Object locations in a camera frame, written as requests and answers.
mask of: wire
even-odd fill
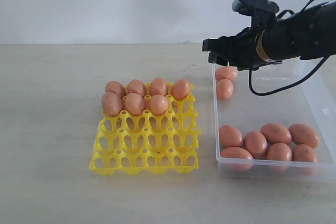
[[[310,0],[308,1],[308,3],[303,7],[303,9],[300,11],[301,13],[307,8],[308,5],[310,5],[313,1],[315,0]],[[282,11],[277,18],[281,18],[283,17],[286,13],[290,13],[290,14],[293,14],[292,13],[292,10],[284,10]],[[249,72],[248,72],[248,86],[251,90],[251,92],[255,95],[258,95],[260,97],[265,97],[267,95],[271,95],[271,94],[275,94],[275,93],[278,93],[280,91],[283,91],[283,90],[287,90],[287,89],[290,89],[290,88],[293,88],[297,85],[300,85],[301,83],[303,83],[304,81],[308,80],[317,70],[319,70],[319,68],[325,63],[326,60],[328,60],[328,58],[330,57],[330,55],[328,56],[324,56],[322,58],[322,60],[320,60],[320,62],[305,76],[303,77],[301,80],[297,81],[297,82],[294,82],[290,85],[287,85],[287,86],[284,86],[282,88],[279,88],[279,89],[275,89],[273,91],[269,91],[269,92],[265,92],[265,93],[259,93],[257,91],[255,91],[252,87],[252,70],[253,70],[253,63],[254,63],[254,59],[255,59],[255,56],[252,57],[251,59],[251,64],[250,64],[250,68],[249,68]]]

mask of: clear plastic container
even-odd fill
[[[305,76],[318,61],[291,59],[285,60],[280,65],[262,67],[253,72],[253,87],[258,92],[267,92],[293,83]],[[216,157],[218,171],[221,174],[229,177],[336,182],[336,105],[319,72],[295,88],[259,97],[249,90],[248,71],[240,71],[234,81],[232,97],[227,101],[221,101],[216,98],[215,70],[218,67],[220,66],[213,65],[212,76]],[[319,156],[319,163],[255,159],[252,168],[245,172],[230,170],[227,164],[250,164],[250,161],[221,157],[220,152],[223,148],[219,143],[219,127],[232,125],[246,135],[250,131],[259,131],[266,123],[280,123],[286,127],[294,123],[303,123],[314,128],[321,137],[321,144],[315,149]],[[269,166],[284,165],[289,168],[283,173],[276,173],[269,169]],[[307,176],[300,172],[302,168],[312,168],[316,172]]]

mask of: brown egg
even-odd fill
[[[307,144],[299,144],[293,149],[293,161],[317,163],[319,158],[315,150]],[[316,168],[300,167],[300,172],[307,176],[314,174]]]
[[[243,158],[243,159],[249,159],[253,160],[253,157],[250,152],[247,150],[240,148],[240,147],[229,147],[220,153],[221,157],[226,157],[226,158]],[[249,170],[252,167],[252,162],[251,164],[225,164],[225,167],[227,167],[230,170],[237,170],[239,172],[243,172],[245,170]]]
[[[155,78],[149,86],[149,93],[151,96],[155,96],[156,94],[167,95],[168,86],[165,79]]]
[[[149,100],[149,109],[154,115],[162,115],[169,108],[169,102],[166,97],[156,94]]]
[[[219,67],[215,71],[215,76],[216,76],[217,81],[220,81],[223,79],[234,81],[238,76],[238,70],[236,67],[231,67],[231,66]]]
[[[319,134],[311,127],[296,123],[289,127],[292,140],[295,144],[307,144],[312,148],[320,145]]]
[[[233,83],[230,80],[222,79],[216,84],[217,98],[227,100],[233,94]]]
[[[266,159],[277,161],[292,161],[292,150],[287,144],[276,143],[268,148]],[[269,168],[276,172],[284,172],[288,169],[288,166],[269,166]]]
[[[134,79],[128,84],[127,87],[128,94],[130,93],[137,93],[144,97],[147,94],[146,86],[143,84],[142,81]]]
[[[242,147],[243,135],[237,128],[224,125],[219,128],[219,141],[225,147]]]
[[[109,81],[105,86],[105,92],[116,93],[120,98],[126,95],[125,87],[117,81]]]
[[[252,154],[254,159],[259,159],[267,151],[267,140],[259,131],[252,131],[245,136],[244,147]]]
[[[101,106],[109,116],[117,116],[123,110],[121,98],[112,92],[106,92],[101,98]]]
[[[146,109],[145,99],[138,93],[130,93],[125,99],[125,109],[131,115],[141,115]]]
[[[172,96],[181,101],[191,93],[190,83],[187,80],[178,80],[172,86]]]
[[[289,130],[281,124],[268,123],[261,127],[260,132],[265,136],[270,144],[285,143],[290,144],[292,136]]]

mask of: white table surface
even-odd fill
[[[336,223],[336,184],[221,178],[211,64],[199,44],[0,46],[1,223]],[[336,95],[336,58],[323,75]],[[194,83],[189,174],[89,170],[109,80]]]

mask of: yellow egg tray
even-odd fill
[[[168,169],[189,173],[198,168],[196,149],[201,131],[196,125],[196,99],[191,93],[177,101],[170,95],[172,83],[168,82],[167,86],[166,98],[170,105],[163,115],[157,116],[148,110],[150,95],[145,96],[147,109],[139,116],[123,110],[111,117],[103,111],[90,170],[112,175],[115,171],[138,174],[142,170],[162,174]]]

